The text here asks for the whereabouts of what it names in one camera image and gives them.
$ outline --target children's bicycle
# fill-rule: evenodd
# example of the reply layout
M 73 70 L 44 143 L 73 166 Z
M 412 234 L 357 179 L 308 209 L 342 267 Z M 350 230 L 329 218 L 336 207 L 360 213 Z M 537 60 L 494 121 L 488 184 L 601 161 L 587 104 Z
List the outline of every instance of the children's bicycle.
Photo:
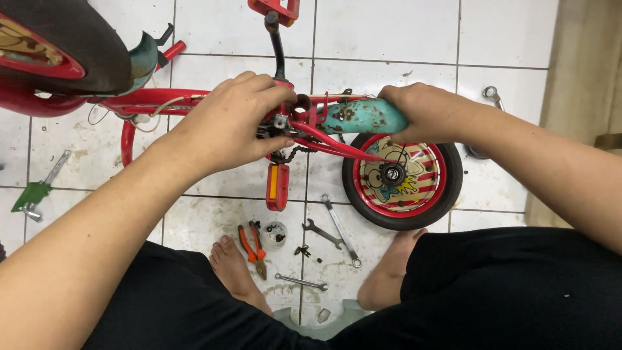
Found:
M 280 26 L 298 19 L 300 0 L 248 0 L 264 16 L 274 55 L 278 85 L 294 89 L 285 77 Z M 150 117 L 186 115 L 210 92 L 145 88 L 152 74 L 186 45 L 161 52 L 173 33 L 143 32 L 127 51 L 110 25 L 85 0 L 62 4 L 45 0 L 0 2 L 0 107 L 29 116 L 53 117 L 95 103 L 124 120 L 121 159 L 132 162 L 134 135 Z M 40 92 L 48 93 L 42 97 Z M 298 95 L 268 113 L 258 138 L 290 136 L 298 144 L 289 155 L 270 154 L 266 203 L 282 211 L 287 204 L 289 167 L 298 152 L 344 157 L 342 178 L 354 208 L 376 225 L 392 230 L 425 227 L 443 217 L 462 187 L 462 162 L 453 143 L 394 144 L 389 135 L 407 126 L 404 115 L 385 100 L 354 95 L 352 89 L 323 95 Z M 347 145 L 342 134 L 358 133 Z M 338 135 L 341 141 L 330 135 Z

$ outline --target black pants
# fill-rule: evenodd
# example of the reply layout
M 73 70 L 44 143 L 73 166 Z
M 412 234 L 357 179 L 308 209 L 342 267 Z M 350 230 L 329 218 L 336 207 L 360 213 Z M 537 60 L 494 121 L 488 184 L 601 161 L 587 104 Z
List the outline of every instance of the black pants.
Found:
M 425 234 L 401 300 L 316 341 L 231 297 L 204 255 L 147 242 L 85 348 L 622 348 L 622 258 L 572 230 Z

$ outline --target left hand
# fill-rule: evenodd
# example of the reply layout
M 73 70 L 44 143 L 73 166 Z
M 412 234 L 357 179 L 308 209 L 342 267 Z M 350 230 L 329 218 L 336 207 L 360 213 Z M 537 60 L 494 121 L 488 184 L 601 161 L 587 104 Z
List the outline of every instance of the left hand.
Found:
M 244 72 L 220 83 L 160 139 L 178 158 L 176 163 L 182 161 L 202 179 L 292 146 L 291 138 L 259 140 L 256 133 L 268 112 L 296 101 L 293 90 L 277 86 L 269 75 Z

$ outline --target teal fender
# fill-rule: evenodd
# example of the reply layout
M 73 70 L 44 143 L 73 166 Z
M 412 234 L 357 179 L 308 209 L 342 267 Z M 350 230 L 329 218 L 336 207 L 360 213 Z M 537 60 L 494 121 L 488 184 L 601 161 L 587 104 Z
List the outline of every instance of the teal fender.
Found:
M 145 85 L 151 75 L 156 70 L 157 67 L 157 44 L 151 35 L 142 32 L 141 42 L 129 51 L 129 58 L 132 62 L 132 78 L 134 79 L 134 85 L 128 91 L 117 95 L 105 95 L 105 94 L 97 94 L 97 95 L 82 95 L 82 97 L 116 97 L 127 95 L 128 93 L 132 93 L 138 89 L 140 89 L 143 85 Z
M 406 126 L 406 117 L 393 104 L 382 98 L 370 98 L 329 105 L 326 121 L 318 124 L 317 129 L 328 135 L 394 134 Z

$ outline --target bare foot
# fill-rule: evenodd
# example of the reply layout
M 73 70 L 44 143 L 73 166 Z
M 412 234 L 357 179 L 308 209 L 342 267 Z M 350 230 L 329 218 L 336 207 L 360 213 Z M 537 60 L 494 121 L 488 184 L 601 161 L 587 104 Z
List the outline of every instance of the bare foot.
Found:
M 210 255 L 210 264 L 231 296 L 272 316 L 272 310 L 268 306 L 266 298 L 255 285 L 251 273 L 246 267 L 246 261 L 231 237 L 224 235 L 220 242 L 214 243 Z
M 399 304 L 399 291 L 406 274 L 406 263 L 417 240 L 427 229 L 399 232 L 378 266 L 358 290 L 358 302 L 364 310 L 378 311 Z

